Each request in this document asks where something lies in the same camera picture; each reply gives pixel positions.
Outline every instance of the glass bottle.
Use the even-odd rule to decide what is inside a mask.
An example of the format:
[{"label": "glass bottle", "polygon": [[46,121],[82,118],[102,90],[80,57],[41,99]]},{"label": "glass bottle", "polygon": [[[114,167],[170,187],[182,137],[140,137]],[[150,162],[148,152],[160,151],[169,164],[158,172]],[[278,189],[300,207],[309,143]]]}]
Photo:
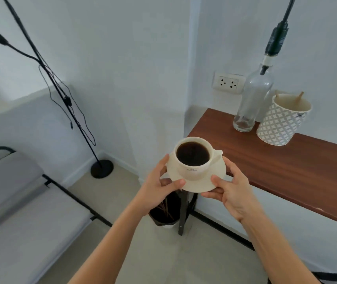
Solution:
[{"label": "glass bottle", "polygon": [[272,66],[261,64],[258,70],[247,76],[242,89],[241,104],[233,121],[233,127],[238,131],[246,133],[254,127],[263,100],[274,84],[271,69]]}]

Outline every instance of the black lamp base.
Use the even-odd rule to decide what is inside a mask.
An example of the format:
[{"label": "black lamp base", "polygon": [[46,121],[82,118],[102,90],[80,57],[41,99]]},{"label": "black lamp base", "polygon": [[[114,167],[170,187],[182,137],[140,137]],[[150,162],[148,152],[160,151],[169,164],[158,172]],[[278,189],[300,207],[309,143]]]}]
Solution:
[{"label": "black lamp base", "polygon": [[113,163],[107,159],[100,160],[101,166],[95,162],[91,166],[91,175],[95,178],[104,178],[113,171]]}]

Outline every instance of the saucer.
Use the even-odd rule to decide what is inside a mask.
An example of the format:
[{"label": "saucer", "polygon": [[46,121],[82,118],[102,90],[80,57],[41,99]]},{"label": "saucer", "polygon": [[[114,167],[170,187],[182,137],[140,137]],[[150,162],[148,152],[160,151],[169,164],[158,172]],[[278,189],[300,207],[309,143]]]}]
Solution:
[{"label": "saucer", "polygon": [[[167,173],[169,174],[170,178],[172,181],[178,180],[183,178],[178,171],[175,168],[175,163],[174,163],[174,158],[171,157],[172,153],[170,154],[170,159],[168,160],[166,167],[167,167]],[[227,172],[227,168],[225,166],[225,162],[222,157],[211,165],[204,175],[203,178],[199,180],[185,180],[185,185],[183,186],[183,190],[189,191],[189,192],[194,192],[194,193],[201,193],[201,192],[206,192],[206,191],[211,191],[213,188],[216,186],[213,185],[211,181],[211,176],[217,175],[221,178],[225,176]]]}]

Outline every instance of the electrical outlet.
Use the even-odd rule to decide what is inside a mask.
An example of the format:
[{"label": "electrical outlet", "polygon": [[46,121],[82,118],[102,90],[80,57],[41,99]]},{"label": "electrical outlet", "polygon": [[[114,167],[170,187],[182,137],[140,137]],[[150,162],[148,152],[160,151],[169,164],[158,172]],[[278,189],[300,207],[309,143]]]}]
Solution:
[{"label": "electrical outlet", "polygon": [[225,92],[239,94],[245,84],[245,77],[226,73],[215,73],[212,88]]}]

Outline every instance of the wooden shelf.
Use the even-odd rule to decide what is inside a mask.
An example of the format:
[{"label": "wooden shelf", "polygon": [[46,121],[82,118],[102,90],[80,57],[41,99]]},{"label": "wooden shelf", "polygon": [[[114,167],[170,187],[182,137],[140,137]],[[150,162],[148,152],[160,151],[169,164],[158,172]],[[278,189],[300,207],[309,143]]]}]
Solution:
[{"label": "wooden shelf", "polygon": [[223,150],[251,185],[337,221],[337,144],[295,134],[287,145],[275,147],[257,137],[259,123],[241,133],[233,119],[207,109],[189,136]]}]

